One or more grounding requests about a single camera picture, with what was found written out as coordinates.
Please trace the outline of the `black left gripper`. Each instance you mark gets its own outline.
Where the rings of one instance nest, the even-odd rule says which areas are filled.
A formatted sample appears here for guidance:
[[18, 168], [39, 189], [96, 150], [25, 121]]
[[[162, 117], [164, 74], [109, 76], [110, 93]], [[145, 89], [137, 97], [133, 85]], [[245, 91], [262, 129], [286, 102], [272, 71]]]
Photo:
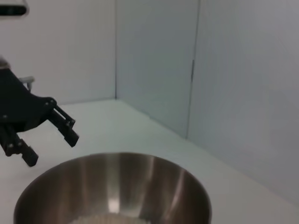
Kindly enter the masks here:
[[29, 167], [35, 166], [38, 155], [16, 132], [38, 127], [47, 116], [70, 147], [74, 147], [79, 140], [73, 130], [76, 121], [57, 105], [56, 100], [32, 94], [9, 68], [1, 69], [0, 145], [5, 155], [21, 154]]

